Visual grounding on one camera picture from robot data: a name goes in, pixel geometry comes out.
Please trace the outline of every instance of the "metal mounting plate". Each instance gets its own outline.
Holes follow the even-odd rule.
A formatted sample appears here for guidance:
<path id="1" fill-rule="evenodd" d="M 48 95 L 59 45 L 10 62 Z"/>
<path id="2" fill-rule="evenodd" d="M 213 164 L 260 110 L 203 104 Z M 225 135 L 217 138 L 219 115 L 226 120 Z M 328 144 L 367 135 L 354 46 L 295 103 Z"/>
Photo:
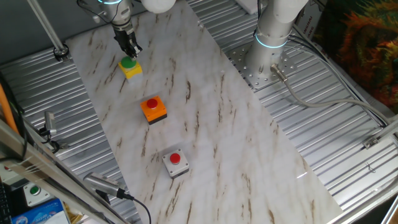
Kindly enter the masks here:
<path id="1" fill-rule="evenodd" d="M 269 73 L 267 75 L 263 75 L 260 77 L 257 75 L 257 72 L 252 72 L 250 69 L 246 67 L 246 63 L 244 61 L 246 54 L 249 52 L 252 43 L 244 44 L 240 47 L 237 47 L 227 53 L 227 56 L 231 60 L 231 63 L 236 67 L 238 72 L 241 74 L 243 79 L 246 80 L 248 85 L 255 90 L 259 90 L 265 87 L 268 84 L 271 84 L 273 81 L 278 80 L 278 77 Z M 296 66 L 290 57 L 283 51 L 282 52 L 282 65 L 280 65 L 280 69 L 287 76 L 294 72 L 296 72 Z"/>

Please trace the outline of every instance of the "orange pole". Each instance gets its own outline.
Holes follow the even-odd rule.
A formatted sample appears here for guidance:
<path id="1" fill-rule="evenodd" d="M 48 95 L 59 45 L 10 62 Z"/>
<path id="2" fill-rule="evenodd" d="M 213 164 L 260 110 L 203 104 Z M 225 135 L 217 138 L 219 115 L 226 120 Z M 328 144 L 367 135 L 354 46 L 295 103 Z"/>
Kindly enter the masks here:
<path id="1" fill-rule="evenodd" d="M 0 85 L 0 105 L 2 106 L 2 110 L 4 112 L 4 116 L 6 117 L 7 124 L 14 130 L 16 133 L 19 134 L 17 129 L 17 125 L 15 124 L 14 117 L 12 116 L 10 104 L 8 103 L 6 94 L 2 86 Z"/>

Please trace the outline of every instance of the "green button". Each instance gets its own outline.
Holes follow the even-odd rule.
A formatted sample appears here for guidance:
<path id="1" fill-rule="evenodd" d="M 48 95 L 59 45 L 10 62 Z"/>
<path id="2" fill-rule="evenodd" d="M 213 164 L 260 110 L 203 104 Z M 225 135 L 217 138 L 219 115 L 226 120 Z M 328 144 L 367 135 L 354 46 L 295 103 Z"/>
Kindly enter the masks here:
<path id="1" fill-rule="evenodd" d="M 33 187 L 30 189 L 30 193 L 31 193 L 32 195 L 37 195 L 37 194 L 39 194 L 39 192 L 40 192 L 40 187 L 38 187 L 38 186 L 33 186 Z"/>
<path id="2" fill-rule="evenodd" d="M 131 60 L 130 57 L 124 57 L 121 60 L 121 64 L 123 66 L 123 68 L 134 68 L 134 66 L 136 66 L 137 61 L 135 60 Z"/>

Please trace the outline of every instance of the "white button box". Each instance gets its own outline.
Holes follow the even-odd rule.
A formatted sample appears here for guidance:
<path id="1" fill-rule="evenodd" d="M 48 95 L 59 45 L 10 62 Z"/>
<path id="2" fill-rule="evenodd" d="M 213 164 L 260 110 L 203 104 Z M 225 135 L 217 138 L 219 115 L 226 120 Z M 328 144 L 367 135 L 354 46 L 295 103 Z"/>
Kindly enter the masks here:
<path id="1" fill-rule="evenodd" d="M 189 163 L 181 149 L 164 155 L 163 162 L 172 179 L 189 171 Z"/>

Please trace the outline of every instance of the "blue light ring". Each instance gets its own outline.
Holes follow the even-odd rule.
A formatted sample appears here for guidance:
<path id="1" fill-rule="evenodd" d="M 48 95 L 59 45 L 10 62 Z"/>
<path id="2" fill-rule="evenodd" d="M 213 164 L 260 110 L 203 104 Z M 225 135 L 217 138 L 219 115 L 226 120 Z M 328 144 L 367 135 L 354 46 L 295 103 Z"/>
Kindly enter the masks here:
<path id="1" fill-rule="evenodd" d="M 272 48 L 272 49 L 279 48 L 279 47 L 283 47 L 283 46 L 287 43 L 287 40 L 286 40 L 286 42 L 285 42 L 284 44 L 282 44 L 282 45 L 280 45 L 280 46 L 277 46 L 277 47 L 272 47 L 272 46 L 268 46 L 268 45 L 266 45 L 266 44 L 261 43 L 261 41 L 259 40 L 257 34 L 255 34 L 255 36 L 256 36 L 257 41 L 258 41 L 261 45 L 263 45 L 263 46 L 265 46 L 265 47 L 268 47 L 268 48 Z"/>
<path id="2" fill-rule="evenodd" d="M 98 0 L 100 3 L 104 3 L 104 4 L 119 4 L 119 2 L 123 1 L 123 0 L 118 0 L 116 2 L 103 2 L 102 0 Z"/>

